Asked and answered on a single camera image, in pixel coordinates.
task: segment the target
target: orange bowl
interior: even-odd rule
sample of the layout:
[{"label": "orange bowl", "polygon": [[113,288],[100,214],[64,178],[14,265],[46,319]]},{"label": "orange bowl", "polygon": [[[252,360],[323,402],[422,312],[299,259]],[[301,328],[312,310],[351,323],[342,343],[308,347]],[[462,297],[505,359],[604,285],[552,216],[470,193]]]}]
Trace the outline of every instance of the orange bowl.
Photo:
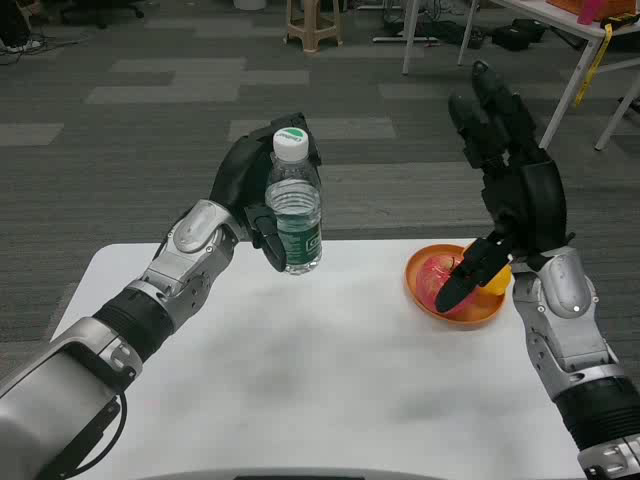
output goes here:
[{"label": "orange bowl", "polygon": [[416,278],[424,262],[436,255],[462,255],[463,250],[464,247],[446,244],[432,245],[419,250],[407,263],[404,272],[405,283],[407,289],[411,293],[413,301],[423,312],[439,318],[440,320],[445,320],[452,326],[479,328],[489,323],[491,319],[495,317],[496,313],[498,313],[504,303],[504,294],[492,295],[483,291],[483,289],[476,289],[476,295],[473,302],[465,306],[465,308],[459,312],[450,316],[442,315],[436,311],[428,309],[420,302],[420,300],[418,300],[416,294]]}]

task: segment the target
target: yellow object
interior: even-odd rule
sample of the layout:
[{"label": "yellow object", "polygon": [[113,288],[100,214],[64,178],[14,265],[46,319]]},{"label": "yellow object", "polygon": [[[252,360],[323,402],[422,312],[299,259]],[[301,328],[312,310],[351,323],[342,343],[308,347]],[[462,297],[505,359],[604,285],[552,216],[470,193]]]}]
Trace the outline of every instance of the yellow object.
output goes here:
[{"label": "yellow object", "polygon": [[478,290],[489,295],[504,295],[504,292],[507,291],[507,287],[509,286],[509,282],[511,282],[511,267],[507,265],[500,270],[487,285],[478,287]]},{"label": "yellow object", "polygon": [[604,27],[604,31],[605,31],[605,35],[604,35],[604,40],[602,41],[602,46],[600,47],[600,50],[598,50],[598,54],[596,55],[596,59],[593,61],[591,68],[589,68],[589,71],[587,72],[587,77],[584,79],[584,83],[582,84],[582,88],[580,88],[580,91],[576,96],[575,102],[573,102],[574,107],[577,107],[582,103],[584,94],[587,93],[587,90],[589,90],[589,87],[591,86],[591,81],[593,80],[593,77],[598,71],[600,62],[602,62],[602,59],[604,58],[604,53],[607,51],[607,47],[609,46],[609,42],[611,41],[611,36],[613,35],[613,28],[611,27],[610,23]]}]

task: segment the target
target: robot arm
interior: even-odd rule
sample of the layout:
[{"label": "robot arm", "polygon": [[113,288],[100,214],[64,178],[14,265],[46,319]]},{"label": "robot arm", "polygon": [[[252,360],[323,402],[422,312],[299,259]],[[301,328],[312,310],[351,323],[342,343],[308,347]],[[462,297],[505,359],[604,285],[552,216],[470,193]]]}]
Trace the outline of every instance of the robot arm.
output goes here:
[{"label": "robot arm", "polygon": [[[251,241],[274,268],[284,269],[284,248],[264,191],[271,139],[286,126],[308,132],[304,117],[295,114],[238,140],[209,199],[178,219],[145,272],[0,385],[4,478],[71,478],[108,453],[115,441],[78,469],[119,412],[122,431],[125,390],[140,376],[143,363],[204,305],[239,241]],[[320,157],[309,138],[310,160],[317,168]]]},{"label": "robot arm", "polygon": [[596,325],[598,297],[568,246],[557,167],[500,77],[476,62],[472,83],[484,111],[457,96],[449,110],[469,163],[484,173],[495,229],[465,252],[436,306],[453,308],[511,262],[529,358],[580,450],[582,470],[594,480],[640,479],[640,395]]}]

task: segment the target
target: red fruit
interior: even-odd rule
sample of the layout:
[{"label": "red fruit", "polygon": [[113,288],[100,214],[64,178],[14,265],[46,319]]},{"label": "red fruit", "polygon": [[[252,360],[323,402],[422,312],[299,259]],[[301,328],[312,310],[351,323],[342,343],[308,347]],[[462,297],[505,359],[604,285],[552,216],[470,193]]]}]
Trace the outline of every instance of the red fruit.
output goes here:
[{"label": "red fruit", "polygon": [[[436,297],[442,286],[451,276],[451,272],[462,261],[461,255],[435,255],[427,259],[418,271],[416,278],[416,295],[420,303],[434,313],[439,313],[436,309]],[[460,313],[469,303],[473,301],[475,291],[465,298],[456,307],[446,312],[447,317]]]}]

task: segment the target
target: white desk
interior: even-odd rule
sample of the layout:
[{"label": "white desk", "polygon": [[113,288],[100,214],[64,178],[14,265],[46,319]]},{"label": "white desk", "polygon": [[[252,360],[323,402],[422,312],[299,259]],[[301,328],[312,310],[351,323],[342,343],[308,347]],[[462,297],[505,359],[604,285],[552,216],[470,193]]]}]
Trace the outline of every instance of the white desk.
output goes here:
[{"label": "white desk", "polygon": [[[498,5],[502,5],[505,8],[509,8],[511,10],[515,10],[520,15],[525,17],[533,18],[542,23],[546,23],[552,25],[560,30],[571,33],[577,37],[584,38],[588,41],[586,48],[576,66],[567,87],[558,102],[558,106],[551,118],[549,125],[547,126],[547,130],[542,137],[540,142],[540,147],[547,148],[549,143],[551,143],[551,139],[553,135],[556,133],[558,129],[558,125],[560,125],[560,121],[564,116],[569,104],[573,101],[575,96],[577,95],[582,82],[584,81],[586,74],[589,70],[589,67],[593,63],[596,54],[598,53],[598,49],[602,44],[602,40],[604,39],[604,30],[600,28],[599,23],[594,22],[591,25],[580,25],[577,20],[577,15],[569,13],[565,10],[562,10],[558,7],[554,7],[553,5],[548,4],[545,0],[491,0]],[[418,9],[418,1],[410,0],[411,3],[411,13],[409,16],[410,24],[414,26],[414,28],[409,29],[410,32],[415,30],[415,23],[417,22],[417,9]],[[469,16],[467,18],[467,28],[464,34],[464,40],[462,42],[462,47],[460,48],[460,54],[458,56],[458,65],[462,65],[462,60],[464,58],[465,51],[467,46],[469,45],[469,37],[471,35],[471,29],[473,28],[473,20],[478,10],[479,0],[473,0],[471,4],[471,8],[469,9]],[[614,35],[626,35],[628,33],[633,33],[640,31],[640,23],[622,28],[614,32]],[[411,46],[413,43],[411,42],[411,38],[407,41],[407,47],[405,49],[404,55],[404,63],[402,67],[402,73],[409,73],[409,63],[411,61]],[[640,58],[619,62],[615,64],[609,64],[605,66],[601,66],[598,70],[598,73],[610,72],[613,70],[619,70],[622,68],[629,68],[635,65],[640,65]]]},{"label": "white desk", "polygon": [[[406,261],[443,242],[470,240],[325,242],[322,264],[298,278],[240,245],[204,308],[127,391],[118,445],[79,478],[301,466],[580,478],[513,304],[461,332],[407,297]],[[155,248],[100,250],[56,335],[139,275]]]}]

